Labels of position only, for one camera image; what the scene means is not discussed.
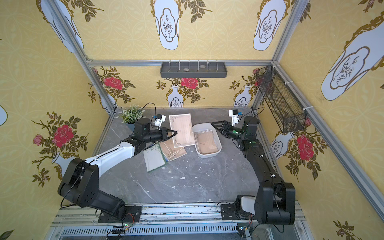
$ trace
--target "gray pot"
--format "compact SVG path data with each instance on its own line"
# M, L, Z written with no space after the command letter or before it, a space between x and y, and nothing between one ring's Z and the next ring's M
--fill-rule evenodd
M133 132L133 130L135 129L135 124L134 123L126 123L126 125Z

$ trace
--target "stack of papers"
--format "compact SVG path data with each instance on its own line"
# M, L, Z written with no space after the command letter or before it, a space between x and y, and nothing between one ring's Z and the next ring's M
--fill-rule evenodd
M214 141L214 134L212 130L207 130L204 132L196 132L195 135L195 141L196 141L196 148L201 154L210 154L217 152L217 146Z
M172 139L161 142L160 147L167 161L175 160L176 158L187 154L184 147L174 147Z

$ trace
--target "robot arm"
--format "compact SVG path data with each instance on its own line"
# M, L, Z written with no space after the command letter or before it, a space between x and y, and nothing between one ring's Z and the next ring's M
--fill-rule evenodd
M123 219L125 202L100 191L99 177L116 164L144 150L146 143L166 141L177 134L166 127L150 129L151 121L148 118L140 118L135 123L134 132L116 147L86 160L73 159L58 188L59 195L80 207L93 207L117 220Z
M245 117L242 129L233 127L228 121L211 123L224 137L237 140L260 183L256 197L239 195L234 204L237 211L254 214L260 224L291 225L295 220L295 188L292 183L283 181L264 156L263 146L256 139L259 123L250 116Z

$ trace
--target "wall-mounted tray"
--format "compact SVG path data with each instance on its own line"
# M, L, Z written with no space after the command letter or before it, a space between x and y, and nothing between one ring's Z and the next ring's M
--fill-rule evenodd
M225 78L225 62L216 61L171 61L162 62L162 78Z

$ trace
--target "white plastic container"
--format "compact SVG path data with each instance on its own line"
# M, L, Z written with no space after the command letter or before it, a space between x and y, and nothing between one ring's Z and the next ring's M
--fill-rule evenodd
M192 126L192 132L193 133L204 132L206 130L212 130L213 135L214 135L214 142L215 142L216 147L217 147L217 152L209 153L209 154L201 154L197 150L197 144L195 144L197 155L201 158L214 157L214 156L218 155L218 153L221 151L221 143L220 143L220 140L218 138L217 131L210 123L206 122L206 123L200 123L200 124L196 124L196 125Z

